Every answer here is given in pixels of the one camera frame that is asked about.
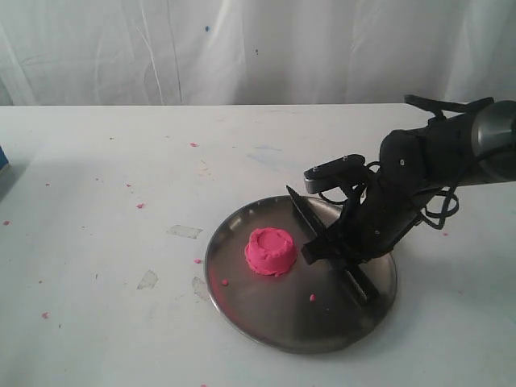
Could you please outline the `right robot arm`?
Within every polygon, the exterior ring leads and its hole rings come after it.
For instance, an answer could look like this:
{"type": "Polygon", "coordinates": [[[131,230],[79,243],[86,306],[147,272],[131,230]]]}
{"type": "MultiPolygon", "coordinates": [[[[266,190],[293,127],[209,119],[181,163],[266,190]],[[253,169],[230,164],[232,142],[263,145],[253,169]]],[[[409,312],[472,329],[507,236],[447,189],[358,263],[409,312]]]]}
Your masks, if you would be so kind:
{"type": "Polygon", "coordinates": [[[309,193],[340,189],[345,196],[338,219],[314,225],[315,237],[302,247],[308,264],[335,260],[348,269],[382,257],[420,223],[442,229],[459,209],[458,187],[514,180],[514,102],[413,94],[405,102],[431,118],[425,127],[391,131],[378,160],[351,154],[305,171],[309,193]]]}

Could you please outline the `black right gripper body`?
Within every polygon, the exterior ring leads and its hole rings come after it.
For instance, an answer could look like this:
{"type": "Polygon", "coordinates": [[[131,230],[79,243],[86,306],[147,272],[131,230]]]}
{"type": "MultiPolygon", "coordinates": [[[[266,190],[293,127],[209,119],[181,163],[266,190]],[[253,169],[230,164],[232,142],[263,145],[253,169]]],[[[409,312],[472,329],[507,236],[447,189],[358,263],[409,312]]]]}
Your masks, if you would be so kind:
{"type": "Polygon", "coordinates": [[[367,262],[391,252],[426,204],[426,191],[408,195],[384,177],[372,179],[365,200],[349,210],[342,222],[351,259],[367,262]]]}

